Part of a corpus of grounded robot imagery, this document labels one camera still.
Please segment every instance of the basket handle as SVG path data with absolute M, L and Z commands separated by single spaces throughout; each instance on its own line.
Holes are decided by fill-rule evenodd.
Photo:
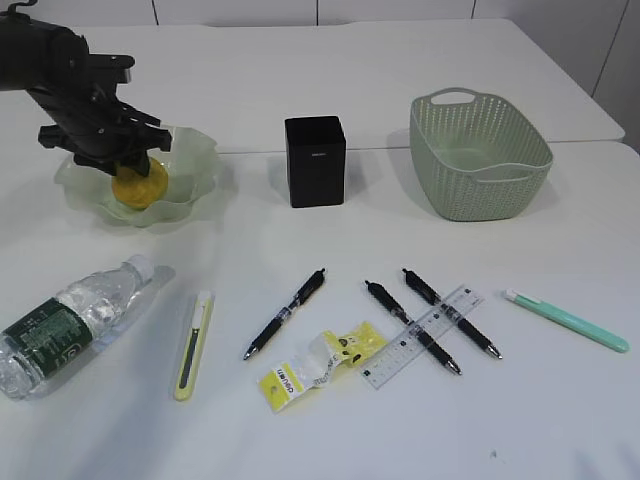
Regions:
M 495 171 L 499 169 L 509 168 L 511 170 L 519 170 L 522 173 L 522 176 L 516 178 L 503 178 L 499 180 L 487 180 L 483 178 L 477 178 L 480 176 L 482 172 L 486 171 Z M 524 182 L 525 180 L 529 180 L 536 172 L 540 171 L 540 167 L 532 167 L 530 165 L 514 165 L 505 163 L 502 165 L 496 165 L 495 167 L 483 168 L 482 170 L 477 170 L 475 172 L 468 172 L 468 175 L 474 182 L 482 183 L 482 184 L 492 184 L 492 183 L 505 183 L 505 182 Z
M 427 95 L 426 97 L 423 97 L 423 99 L 429 102 L 431 105 L 434 105 L 433 100 L 435 98 L 441 95 L 446 95 L 447 93 L 466 93 L 467 95 L 471 95 L 473 97 L 473 100 L 471 100 L 470 102 L 450 103 L 447 105 L 464 105 L 465 103 L 472 103 L 472 102 L 475 102 L 478 95 L 482 95 L 481 93 L 476 92 L 475 90 L 471 90 L 470 88 L 449 87 L 449 88 L 443 88 L 442 90 L 438 90 L 437 92 L 432 93 L 431 95 Z

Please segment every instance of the white tabletop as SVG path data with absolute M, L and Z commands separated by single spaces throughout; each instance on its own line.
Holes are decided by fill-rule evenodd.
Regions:
M 407 150 L 350 152 L 347 201 L 294 210 L 283 154 L 226 155 L 220 188 L 179 224 L 114 227 L 70 209 L 39 149 L 0 178 L 0 328 L 91 270 L 132 253 L 176 277 L 148 314 L 41 400 L 0 397 L 0 478 L 635 478 L 640 417 L 640 161 L 610 142 L 552 145 L 548 181 L 519 217 L 438 217 Z M 252 337 L 319 267 L 325 286 L 248 363 Z M 399 275 L 486 296 L 470 319 L 504 354 L 459 332 L 442 340 L 464 370 L 427 355 L 379 391 L 341 367 L 334 381 L 273 414 L 256 380 L 322 330 L 401 325 L 368 296 L 383 283 L 410 314 L 426 306 Z M 617 354 L 497 292 L 537 295 L 621 335 Z M 217 298 L 193 398 L 171 399 L 185 295 Z
M 406 147 L 411 101 L 451 86 L 507 98 L 549 141 L 623 136 L 508 20 L 77 32 L 96 53 L 135 57 L 122 99 L 202 130 L 223 153 L 283 151 L 284 119 L 314 115 L 338 115 L 348 148 Z M 18 93 L 0 96 L 3 111 L 5 95 Z

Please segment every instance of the white wall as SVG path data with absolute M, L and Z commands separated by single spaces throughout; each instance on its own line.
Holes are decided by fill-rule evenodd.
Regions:
M 155 0 L 155 2 L 161 25 L 316 24 L 316 0 Z
M 640 152 L 640 0 L 629 2 L 594 98 Z
M 626 0 L 477 0 L 475 18 L 509 18 L 590 95 Z
M 15 1 L 0 0 L 0 11 Z M 37 20 L 73 26 L 155 25 L 151 0 L 40 0 L 19 7 Z
M 471 18 L 473 0 L 319 0 L 320 25 L 365 20 Z

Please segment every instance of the yellow snack wrapper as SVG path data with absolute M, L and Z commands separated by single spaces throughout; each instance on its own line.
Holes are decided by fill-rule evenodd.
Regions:
M 324 387 L 343 362 L 360 365 L 387 341 L 369 322 L 338 337 L 327 330 L 309 344 L 304 355 L 276 365 L 259 382 L 260 390 L 274 412 L 314 387 Z

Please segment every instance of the black pen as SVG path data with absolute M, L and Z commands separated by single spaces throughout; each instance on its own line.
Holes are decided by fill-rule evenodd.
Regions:
M 456 320 L 456 318 L 454 318 L 455 316 L 462 317 L 462 315 L 460 315 L 454 308 L 442 303 L 442 297 L 440 297 L 433 288 L 427 285 L 418 275 L 416 275 L 415 272 L 407 270 L 406 268 L 403 268 L 402 271 L 405 274 L 404 280 L 407 282 L 407 285 L 409 285 L 409 287 L 418 295 L 424 298 L 429 305 L 441 304 L 445 315 L 453 320 Z M 482 350 L 492 357 L 502 359 L 502 355 L 500 355 L 500 352 L 493 342 L 485 337 L 480 330 L 474 327 L 469 320 L 462 317 L 458 320 L 456 325 L 462 333 L 469 337 L 473 343 L 478 345 Z
M 291 303 L 284 307 L 282 310 L 278 312 L 278 314 L 269 322 L 269 324 L 262 330 L 260 335 L 256 337 L 256 339 L 251 342 L 249 348 L 247 349 L 247 353 L 244 354 L 244 360 L 249 359 L 260 350 L 264 348 L 267 342 L 273 337 L 276 332 L 280 329 L 280 327 L 284 324 L 284 322 L 293 314 L 293 311 L 306 302 L 309 297 L 319 289 L 324 283 L 324 268 L 322 270 L 316 271 L 309 280 L 305 282 L 298 293 L 296 293 L 293 297 Z
M 405 325 L 413 325 L 415 322 L 409 318 L 404 309 L 400 306 L 396 300 L 389 295 L 389 292 L 385 290 L 385 288 L 379 283 L 372 283 L 365 280 L 367 284 L 367 290 L 369 293 L 374 296 L 380 304 L 386 308 L 391 315 L 397 317 L 404 323 Z M 457 373 L 458 375 L 462 375 L 462 370 L 456 362 L 454 362 L 451 355 L 449 355 L 440 345 L 436 343 L 436 341 L 424 331 L 422 327 L 418 329 L 418 333 L 416 335 L 416 339 L 427 349 L 427 351 L 435 357 L 436 360 L 443 367 L 447 368 L 449 371 L 453 373 Z

